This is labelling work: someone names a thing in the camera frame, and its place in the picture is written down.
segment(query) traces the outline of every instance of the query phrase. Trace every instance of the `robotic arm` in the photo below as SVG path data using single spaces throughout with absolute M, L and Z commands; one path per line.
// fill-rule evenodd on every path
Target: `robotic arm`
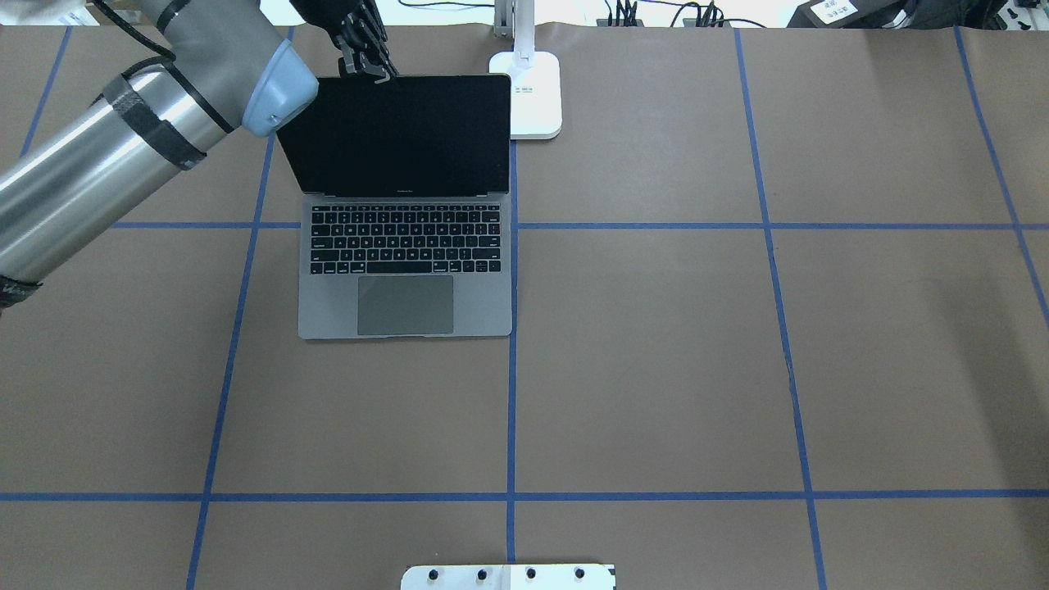
M 253 0 L 140 0 L 174 61 L 107 84 L 78 120 L 0 174 L 0 312 L 243 125 L 265 136 L 317 80 Z M 295 0 L 342 50 L 344 75 L 397 76 L 373 0 Z

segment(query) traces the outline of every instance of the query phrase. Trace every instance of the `black key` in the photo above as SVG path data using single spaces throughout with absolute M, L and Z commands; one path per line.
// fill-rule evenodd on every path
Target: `black key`
M 498 260 L 498 248 L 474 248 L 473 257 L 477 260 Z
M 339 259 L 338 250 L 315 250 L 309 253 L 309 259 L 314 262 L 327 262 Z
M 369 273 L 409 274 L 428 273 L 432 270 L 433 262 L 368 262 Z

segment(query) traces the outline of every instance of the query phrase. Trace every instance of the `blue joint cap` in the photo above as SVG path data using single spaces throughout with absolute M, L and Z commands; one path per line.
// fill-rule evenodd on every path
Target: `blue joint cap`
M 264 138 L 302 112 L 317 98 L 317 78 L 284 40 L 255 84 L 241 124 Z

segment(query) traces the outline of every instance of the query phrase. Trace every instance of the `keyboard key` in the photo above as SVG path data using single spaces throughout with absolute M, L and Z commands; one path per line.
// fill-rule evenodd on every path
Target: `keyboard key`
M 309 259 L 314 262 L 327 262 L 339 259 L 338 250 L 314 250 L 309 253 Z
M 414 274 L 433 271 L 433 262 L 368 262 L 368 272 L 372 274 Z

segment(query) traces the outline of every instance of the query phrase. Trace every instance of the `trackpad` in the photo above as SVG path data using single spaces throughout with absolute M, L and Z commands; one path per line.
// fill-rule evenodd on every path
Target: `trackpad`
M 363 336 L 451 334 L 452 277 L 362 276 L 357 332 Z

